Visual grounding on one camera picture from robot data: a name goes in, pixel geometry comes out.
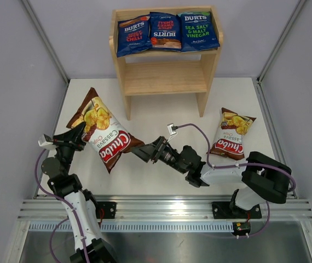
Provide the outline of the Chuba cassava chips bag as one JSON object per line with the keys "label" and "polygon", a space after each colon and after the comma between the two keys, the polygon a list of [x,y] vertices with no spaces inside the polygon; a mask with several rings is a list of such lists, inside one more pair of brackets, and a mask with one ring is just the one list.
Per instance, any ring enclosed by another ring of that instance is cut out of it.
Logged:
{"label": "Chuba cassava chips bag", "polygon": [[239,161],[245,157],[242,139],[255,122],[256,117],[239,115],[227,108],[221,108],[219,122],[209,154],[228,157]]}
{"label": "Chuba cassava chips bag", "polygon": [[109,173],[122,154],[145,144],[121,125],[93,87],[66,127],[73,129],[82,122],[85,123],[82,140],[98,153]]}

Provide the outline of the large Burts sweet chilli bag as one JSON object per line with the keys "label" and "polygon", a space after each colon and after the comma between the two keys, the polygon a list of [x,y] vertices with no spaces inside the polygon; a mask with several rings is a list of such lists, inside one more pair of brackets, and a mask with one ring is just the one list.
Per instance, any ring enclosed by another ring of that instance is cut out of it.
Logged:
{"label": "large Burts sweet chilli bag", "polygon": [[149,31],[150,15],[141,15],[130,20],[119,21],[117,57],[151,49]]}

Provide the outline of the small Burts sweet chilli bag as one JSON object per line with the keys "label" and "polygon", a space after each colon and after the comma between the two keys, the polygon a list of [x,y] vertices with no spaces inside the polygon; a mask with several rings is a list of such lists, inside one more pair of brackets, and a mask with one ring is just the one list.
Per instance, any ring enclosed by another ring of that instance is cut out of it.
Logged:
{"label": "small Burts sweet chilli bag", "polygon": [[178,16],[150,12],[150,34],[152,49],[180,52],[182,48],[181,22]]}

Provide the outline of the Burts sea salt vinegar bag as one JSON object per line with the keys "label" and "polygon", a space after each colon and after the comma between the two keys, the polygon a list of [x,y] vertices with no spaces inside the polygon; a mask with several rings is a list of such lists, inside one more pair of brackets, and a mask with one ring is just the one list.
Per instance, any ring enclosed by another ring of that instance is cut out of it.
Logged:
{"label": "Burts sea salt vinegar bag", "polygon": [[198,52],[220,47],[210,12],[183,12],[181,21],[181,52]]}

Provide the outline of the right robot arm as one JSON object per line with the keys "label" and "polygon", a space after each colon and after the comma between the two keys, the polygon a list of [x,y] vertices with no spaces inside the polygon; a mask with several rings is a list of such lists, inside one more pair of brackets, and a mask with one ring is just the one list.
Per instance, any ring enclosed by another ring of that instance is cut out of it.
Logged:
{"label": "right robot arm", "polygon": [[229,201],[212,202],[215,219],[260,219],[260,204],[286,203],[294,185],[289,167],[257,151],[244,161],[216,167],[204,162],[191,146],[178,152],[163,136],[131,151],[144,162],[163,162],[184,174],[194,187],[243,183],[244,188],[236,189]]}

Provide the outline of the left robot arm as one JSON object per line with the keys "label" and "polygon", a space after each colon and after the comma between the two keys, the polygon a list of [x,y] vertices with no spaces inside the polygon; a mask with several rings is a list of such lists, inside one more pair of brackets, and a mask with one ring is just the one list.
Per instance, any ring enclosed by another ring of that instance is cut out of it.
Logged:
{"label": "left robot arm", "polygon": [[50,191],[44,192],[63,205],[74,237],[74,254],[70,262],[117,262],[111,245],[103,238],[100,222],[105,215],[93,194],[83,189],[77,174],[70,174],[76,152],[84,150],[82,140],[85,122],[52,138],[43,134],[38,144],[45,150],[55,150],[53,157],[41,164],[42,173],[49,177]]}

